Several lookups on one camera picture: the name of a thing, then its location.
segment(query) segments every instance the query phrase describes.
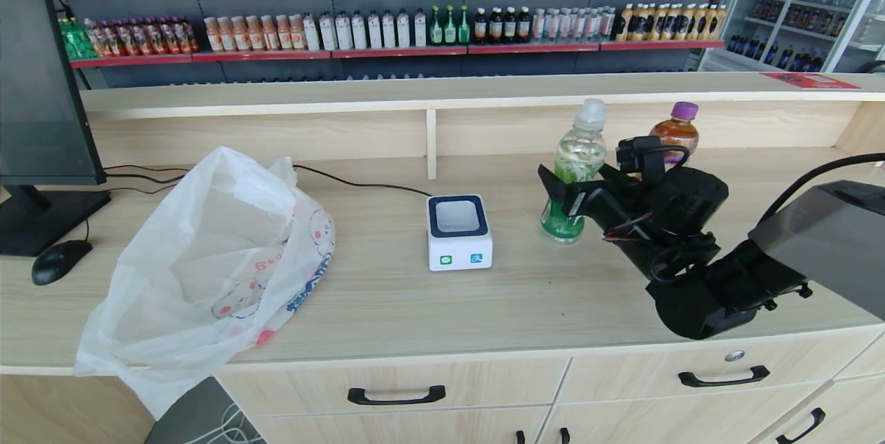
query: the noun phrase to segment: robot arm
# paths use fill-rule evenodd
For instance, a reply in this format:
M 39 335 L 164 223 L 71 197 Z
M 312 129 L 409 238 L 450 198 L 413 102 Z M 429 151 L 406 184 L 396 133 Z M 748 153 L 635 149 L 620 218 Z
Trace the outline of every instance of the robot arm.
M 691 167 L 664 173 L 663 151 L 669 149 L 655 136 L 641 136 L 619 143 L 620 169 L 603 166 L 601 180 L 563 183 L 544 166 L 538 167 L 538 175 L 563 213 L 591 218 L 603 238 L 650 280 L 645 290 L 661 320 L 677 335 L 701 340 L 746 324 L 759 309 L 775 309 L 779 295 L 811 296 L 808 280 L 821 281 L 826 273 L 882 273 L 885 257 L 872 247 L 885 237 L 885 189 L 827 183 L 778 211 L 807 181 L 802 178 L 772 205 L 749 239 L 711 262 L 720 248 L 702 228 L 728 197 L 728 186 Z M 803 178 L 875 160 L 885 160 L 885 154 L 838 160 Z M 885 284 L 879 288 L 885 300 Z M 859 295 L 875 303 L 875 293 L 864 290 Z

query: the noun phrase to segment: wooden drawer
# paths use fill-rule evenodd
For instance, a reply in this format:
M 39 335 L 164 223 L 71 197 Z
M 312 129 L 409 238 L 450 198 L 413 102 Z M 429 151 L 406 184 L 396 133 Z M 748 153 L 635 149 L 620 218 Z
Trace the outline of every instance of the wooden drawer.
M 557 404 L 538 444 L 562 444 L 563 428 L 571 444 L 747 444 L 818 386 Z
M 863 377 L 863 375 L 879 373 L 885 373 L 885 335 L 879 337 L 872 346 L 860 353 L 843 371 L 839 372 L 836 378 Z
M 310 415 L 553 402 L 566 358 L 217 375 L 246 415 Z M 445 397 L 439 398 L 442 385 Z M 352 403 L 352 389 L 385 405 Z M 432 403 L 390 404 L 430 399 Z
M 268 444 L 533 443 L 550 406 L 401 411 L 360 415 L 265 416 L 252 424 Z
M 635 353 L 576 357 L 557 402 L 689 396 L 827 380 L 877 335 L 875 329 L 828 331 L 648 346 Z M 743 351 L 743 357 L 726 361 L 730 353 L 738 351 Z M 758 366 L 764 366 L 769 374 L 762 378 L 764 372 L 757 369 L 755 376 L 752 368 Z M 683 372 L 705 382 L 761 379 L 752 384 L 689 387 L 680 379 Z
M 753 444 L 879 444 L 885 442 L 885 375 L 834 382 L 791 411 Z

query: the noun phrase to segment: purple bottle cap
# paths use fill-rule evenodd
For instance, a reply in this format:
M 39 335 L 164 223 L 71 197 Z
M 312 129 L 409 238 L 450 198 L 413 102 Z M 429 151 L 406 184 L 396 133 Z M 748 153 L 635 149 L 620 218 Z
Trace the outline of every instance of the purple bottle cap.
M 692 120 L 698 117 L 698 104 L 676 102 L 673 106 L 673 112 L 670 112 L 670 116 L 676 119 Z

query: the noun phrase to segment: monitor stand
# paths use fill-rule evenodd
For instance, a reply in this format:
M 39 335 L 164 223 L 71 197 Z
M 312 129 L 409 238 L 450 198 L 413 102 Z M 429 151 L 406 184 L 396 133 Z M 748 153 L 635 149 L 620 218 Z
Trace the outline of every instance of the monitor stand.
M 107 192 L 39 192 L 33 186 L 3 186 L 0 255 L 35 257 L 111 201 Z

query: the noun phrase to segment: red sign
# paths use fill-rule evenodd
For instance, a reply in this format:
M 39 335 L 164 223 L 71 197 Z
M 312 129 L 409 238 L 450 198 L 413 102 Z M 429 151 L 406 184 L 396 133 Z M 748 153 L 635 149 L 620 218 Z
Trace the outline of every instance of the red sign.
M 850 82 L 832 79 L 819 73 L 807 72 L 762 72 L 761 75 L 773 77 L 778 81 L 788 82 L 799 88 L 808 90 L 860 90 L 860 86 L 850 84 Z

